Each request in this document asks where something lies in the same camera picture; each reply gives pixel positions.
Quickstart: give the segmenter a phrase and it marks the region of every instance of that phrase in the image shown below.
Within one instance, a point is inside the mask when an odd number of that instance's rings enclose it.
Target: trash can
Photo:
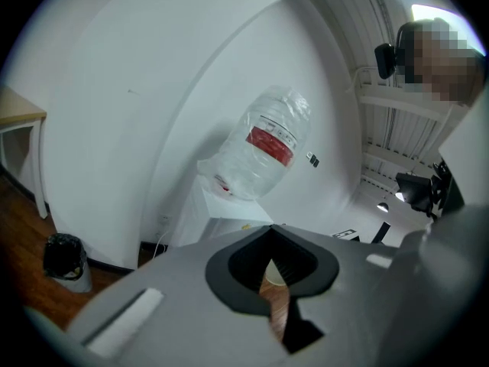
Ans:
[[[92,290],[90,269],[82,241],[69,234],[54,234],[44,247],[44,274],[72,292]]]

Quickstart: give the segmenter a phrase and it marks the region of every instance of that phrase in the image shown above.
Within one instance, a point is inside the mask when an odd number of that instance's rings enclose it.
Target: large water jug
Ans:
[[[310,107],[291,88],[271,86],[241,117],[219,152],[200,161],[210,186],[242,200],[256,200],[278,184],[310,131]]]

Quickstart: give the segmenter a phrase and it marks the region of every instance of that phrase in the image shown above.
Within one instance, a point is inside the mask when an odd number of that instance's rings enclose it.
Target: wooden table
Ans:
[[[18,95],[7,86],[0,88],[0,140],[2,140],[2,163],[5,164],[3,133],[20,128],[31,128],[29,151],[31,153],[32,175],[34,178],[34,196],[37,211],[43,219],[47,216],[43,188],[40,179],[40,124],[46,118],[46,112]]]

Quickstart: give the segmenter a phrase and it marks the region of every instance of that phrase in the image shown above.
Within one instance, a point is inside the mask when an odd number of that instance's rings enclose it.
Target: white cable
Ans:
[[[360,67],[360,68],[357,68],[355,70],[355,73],[353,73],[353,78],[351,79],[351,84],[350,86],[346,89],[346,93],[349,93],[350,91],[353,90],[353,87],[355,87],[355,84],[357,82],[357,78],[358,78],[358,74],[362,71],[362,70],[378,70],[377,67]]]
[[[161,242],[161,239],[168,233],[168,231],[164,232],[161,237],[158,239],[158,242],[156,244],[156,247],[154,248],[154,254],[153,254],[153,258],[156,257],[156,252],[158,251],[158,245],[160,244]]]

